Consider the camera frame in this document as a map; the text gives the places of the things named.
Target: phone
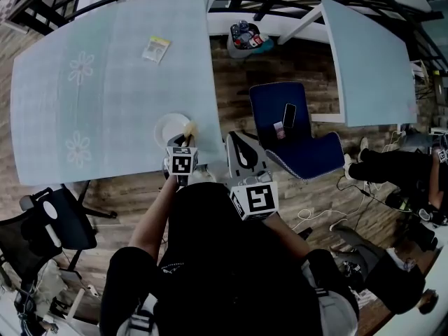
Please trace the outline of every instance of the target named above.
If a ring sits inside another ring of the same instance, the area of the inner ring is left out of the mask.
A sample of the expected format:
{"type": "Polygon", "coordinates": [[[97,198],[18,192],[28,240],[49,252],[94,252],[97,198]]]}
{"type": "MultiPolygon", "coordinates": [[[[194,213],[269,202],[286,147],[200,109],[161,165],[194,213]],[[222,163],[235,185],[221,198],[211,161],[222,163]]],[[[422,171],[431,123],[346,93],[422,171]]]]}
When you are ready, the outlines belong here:
{"type": "Polygon", "coordinates": [[[293,128],[295,119],[295,105],[286,104],[285,115],[283,116],[283,127],[293,128]]]}

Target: small box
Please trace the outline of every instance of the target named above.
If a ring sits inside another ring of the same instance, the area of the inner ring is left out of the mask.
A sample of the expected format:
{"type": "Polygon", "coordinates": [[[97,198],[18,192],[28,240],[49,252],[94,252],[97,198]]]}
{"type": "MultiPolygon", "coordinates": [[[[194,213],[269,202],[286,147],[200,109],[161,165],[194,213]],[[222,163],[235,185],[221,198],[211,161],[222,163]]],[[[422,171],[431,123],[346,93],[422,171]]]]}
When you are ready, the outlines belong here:
{"type": "Polygon", "coordinates": [[[197,148],[167,147],[168,172],[175,176],[189,176],[197,165],[197,148]]]}
{"type": "Polygon", "coordinates": [[[230,199],[243,221],[265,219],[279,209],[277,182],[232,187],[230,199]]]}

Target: black pants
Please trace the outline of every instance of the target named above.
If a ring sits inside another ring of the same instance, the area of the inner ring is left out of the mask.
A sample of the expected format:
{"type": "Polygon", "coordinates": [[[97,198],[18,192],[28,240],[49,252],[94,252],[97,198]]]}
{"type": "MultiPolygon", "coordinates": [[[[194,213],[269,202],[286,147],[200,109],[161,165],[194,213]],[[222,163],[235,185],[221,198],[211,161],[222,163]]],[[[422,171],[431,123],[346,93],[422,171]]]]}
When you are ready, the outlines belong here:
{"type": "Polygon", "coordinates": [[[365,149],[360,158],[361,163],[353,163],[349,168],[351,178],[371,183],[390,182],[410,193],[428,188],[430,155],[399,150],[378,153],[365,149]]]}
{"type": "Polygon", "coordinates": [[[335,251],[335,254],[338,258],[341,258],[345,261],[349,261],[350,263],[355,263],[360,266],[361,274],[363,275],[363,279],[365,280],[368,274],[373,270],[375,265],[378,263],[379,259],[381,259],[385,250],[380,248],[379,246],[374,245],[367,239],[364,239],[357,232],[355,232],[350,227],[346,227],[345,225],[337,224],[334,226],[333,230],[343,240],[356,248],[355,251],[344,253],[342,251],[335,251]]]}

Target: person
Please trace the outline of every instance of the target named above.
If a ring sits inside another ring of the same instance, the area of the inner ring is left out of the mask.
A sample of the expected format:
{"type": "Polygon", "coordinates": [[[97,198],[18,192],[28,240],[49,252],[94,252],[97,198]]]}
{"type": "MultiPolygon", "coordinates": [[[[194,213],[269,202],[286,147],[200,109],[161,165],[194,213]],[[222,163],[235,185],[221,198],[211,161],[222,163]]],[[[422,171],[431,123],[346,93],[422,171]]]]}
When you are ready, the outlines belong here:
{"type": "Polygon", "coordinates": [[[343,240],[354,247],[352,252],[334,251],[335,256],[360,266],[365,288],[374,293],[394,314],[403,314],[417,307],[422,314],[431,312],[438,302],[435,290],[425,288],[425,277],[412,259],[402,261],[394,248],[384,250],[362,238],[343,218],[330,226],[343,240]]]}
{"type": "Polygon", "coordinates": [[[412,197],[414,204],[424,207],[431,203],[439,212],[448,212],[448,165],[440,163],[439,148],[432,157],[423,153],[393,150],[378,153],[368,148],[367,138],[361,140],[358,163],[344,156],[345,176],[370,183],[390,182],[412,197]]]}
{"type": "Polygon", "coordinates": [[[170,176],[111,258],[103,336],[356,334],[356,299],[328,251],[311,251],[277,213],[242,221],[224,185],[177,189],[170,176]]]}

